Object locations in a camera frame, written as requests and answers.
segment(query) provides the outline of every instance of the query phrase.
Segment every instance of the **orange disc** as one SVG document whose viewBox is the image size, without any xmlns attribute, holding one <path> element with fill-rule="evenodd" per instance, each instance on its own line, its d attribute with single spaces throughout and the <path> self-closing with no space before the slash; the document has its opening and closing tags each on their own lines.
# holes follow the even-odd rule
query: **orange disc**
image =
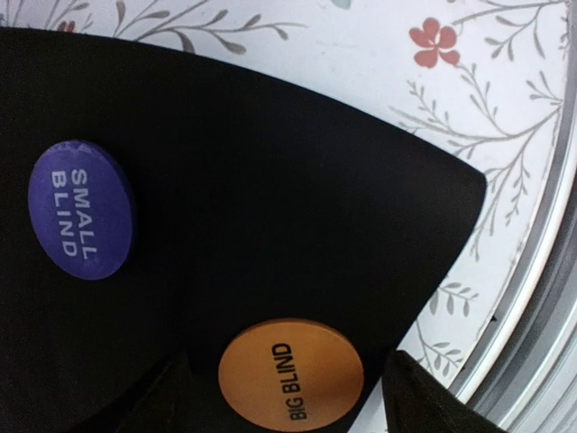
<svg viewBox="0 0 577 433">
<path fill-rule="evenodd" d="M 362 392 L 361 358 L 334 329 L 300 319 L 242 332 L 224 351 L 218 379 L 242 417 L 277 431 L 309 431 L 339 420 Z"/>
</svg>

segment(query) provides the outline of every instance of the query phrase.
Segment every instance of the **floral tablecloth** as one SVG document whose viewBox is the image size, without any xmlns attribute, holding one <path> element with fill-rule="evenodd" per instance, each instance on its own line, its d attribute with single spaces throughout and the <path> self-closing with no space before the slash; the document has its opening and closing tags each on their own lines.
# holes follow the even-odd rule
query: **floral tablecloth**
<svg viewBox="0 0 577 433">
<path fill-rule="evenodd" d="M 0 25 L 157 44 L 258 70 L 483 171 L 481 219 L 402 344 L 451 383 L 508 285 L 548 176 L 566 79 L 565 0 L 0 0 Z M 386 429 L 373 394 L 353 432 Z"/>
</svg>

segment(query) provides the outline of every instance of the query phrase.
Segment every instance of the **purple disc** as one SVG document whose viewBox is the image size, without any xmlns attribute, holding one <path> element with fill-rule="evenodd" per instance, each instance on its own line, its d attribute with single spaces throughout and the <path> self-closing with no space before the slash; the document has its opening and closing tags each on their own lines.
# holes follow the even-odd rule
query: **purple disc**
<svg viewBox="0 0 577 433">
<path fill-rule="evenodd" d="M 64 271 L 100 280 L 120 269 L 133 242 L 133 201 L 118 164 L 98 146 L 55 144 L 34 165 L 28 208 L 36 237 Z"/>
</svg>

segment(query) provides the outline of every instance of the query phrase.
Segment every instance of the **red flower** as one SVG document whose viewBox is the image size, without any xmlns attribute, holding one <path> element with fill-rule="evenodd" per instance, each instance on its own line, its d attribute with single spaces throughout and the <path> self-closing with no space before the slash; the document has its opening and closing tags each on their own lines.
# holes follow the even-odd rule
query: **red flower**
<svg viewBox="0 0 577 433">
<path fill-rule="evenodd" d="M 75 27 L 76 27 L 76 23 L 74 23 L 73 21 L 71 21 L 69 23 L 67 23 L 66 21 L 63 21 L 62 23 L 59 24 L 58 31 L 59 32 L 66 32 L 66 33 L 73 33 Z"/>
<path fill-rule="evenodd" d="M 423 22 L 423 30 L 413 28 L 408 34 L 416 45 L 427 48 L 415 54 L 417 65 L 432 68 L 439 60 L 439 56 L 451 65 L 456 66 L 459 63 L 461 58 L 459 51 L 451 50 L 457 43 L 457 33 L 452 27 L 441 28 L 441 24 L 435 18 L 427 18 Z"/>
</svg>

